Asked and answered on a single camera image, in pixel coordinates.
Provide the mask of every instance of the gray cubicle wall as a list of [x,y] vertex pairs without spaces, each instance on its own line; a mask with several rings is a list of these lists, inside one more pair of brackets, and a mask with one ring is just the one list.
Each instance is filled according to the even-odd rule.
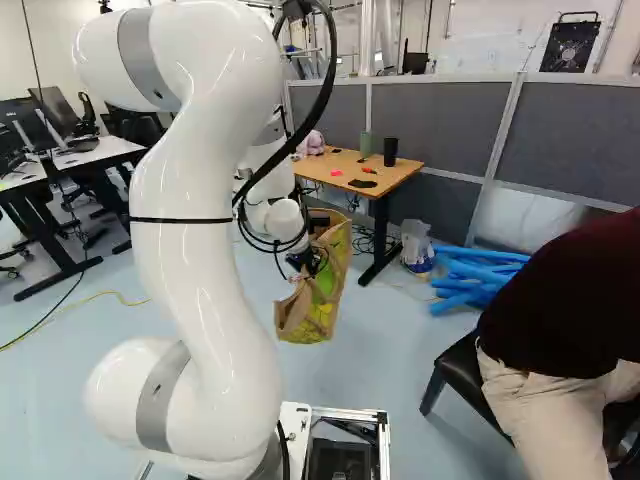
[[510,88],[508,81],[374,84],[376,149],[397,137],[400,157],[484,176]]
[[[398,137],[399,155],[425,167],[393,194],[391,221],[421,218],[436,238],[454,243],[465,235],[473,243],[474,211],[492,186],[612,211],[640,204],[640,81],[510,78],[343,80],[318,128],[329,143],[358,149],[368,127],[379,152],[383,137]],[[289,87],[296,124],[318,89]]]
[[453,178],[419,173],[391,197],[390,221],[419,218],[431,225],[431,235],[462,245],[465,241],[481,185]]
[[525,82],[496,179],[640,204],[640,88]]
[[[295,85],[289,87],[293,124],[298,128],[304,121],[313,102],[318,97],[317,85]],[[329,145],[358,150],[360,133],[367,128],[366,86],[335,85],[329,104],[315,127],[322,132]]]

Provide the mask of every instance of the yellow cable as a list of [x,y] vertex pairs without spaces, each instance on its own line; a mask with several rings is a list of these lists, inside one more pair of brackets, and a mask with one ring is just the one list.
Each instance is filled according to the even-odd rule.
[[27,330],[25,333],[23,333],[22,335],[20,335],[19,337],[14,338],[13,340],[11,340],[9,343],[3,345],[2,347],[0,347],[0,352],[4,352],[5,350],[9,350],[11,347],[13,347],[14,345],[17,345],[18,343],[20,343],[21,341],[23,341],[25,338],[29,337],[30,335],[34,334],[35,332],[37,332],[38,330],[40,330],[42,327],[44,327],[45,325],[47,325],[49,322],[51,322],[51,319],[55,316],[55,315],[59,315],[63,312],[67,312],[69,310],[72,310],[76,307],[79,307],[81,305],[84,305],[86,303],[89,303],[92,300],[95,300],[98,297],[101,297],[103,295],[115,295],[116,298],[118,299],[118,301],[124,305],[125,307],[137,307],[140,305],[144,305],[147,302],[150,302],[151,299],[147,298],[146,300],[141,300],[139,302],[129,302],[127,301],[126,298],[124,298],[124,295],[122,295],[122,293],[116,291],[116,290],[105,290],[103,292],[99,292],[96,293],[95,295],[92,295],[91,297],[79,300],[77,302],[71,303],[63,308],[60,308],[58,310],[56,310],[55,312],[53,312],[49,318],[47,319],[46,322],[42,322],[40,325],[37,325],[34,328],[31,328],[29,330]]

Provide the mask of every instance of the black cylinder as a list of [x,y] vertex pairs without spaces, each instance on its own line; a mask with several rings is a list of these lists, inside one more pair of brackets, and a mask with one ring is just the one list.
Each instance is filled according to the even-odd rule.
[[384,166],[395,167],[396,156],[398,155],[398,139],[396,137],[385,137],[384,139]]

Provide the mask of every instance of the khaki pants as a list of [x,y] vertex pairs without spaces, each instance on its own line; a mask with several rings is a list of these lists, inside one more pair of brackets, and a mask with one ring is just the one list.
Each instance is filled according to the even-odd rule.
[[640,393],[640,364],[620,361],[592,380],[506,367],[478,349],[482,391],[532,480],[610,480],[602,410]]

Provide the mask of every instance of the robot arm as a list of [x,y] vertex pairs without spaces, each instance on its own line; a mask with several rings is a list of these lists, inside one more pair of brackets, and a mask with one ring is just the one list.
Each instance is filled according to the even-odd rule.
[[[246,180],[284,145],[285,140],[281,117],[274,114],[238,164],[238,170],[245,172]],[[249,190],[243,210],[255,232],[270,235],[282,243],[290,242],[298,236],[305,222],[299,205],[287,198],[294,187],[293,163],[290,158],[286,158]],[[309,239],[305,233],[295,245],[290,246],[289,251],[300,253],[308,247]]]
[[[287,148],[326,106],[332,28],[328,89]],[[283,387],[231,248],[233,175],[242,159],[264,163],[235,196],[262,205],[251,212],[254,228],[284,242],[303,226],[295,202],[266,201],[293,187],[291,165],[281,163],[284,140],[256,143],[279,101],[277,45],[242,3],[184,1],[96,18],[78,33],[73,58],[110,104],[179,110],[136,168],[129,204],[137,270],[181,340],[138,338],[114,348],[87,382],[86,407],[107,436],[153,461],[202,480],[246,479],[273,443]]]

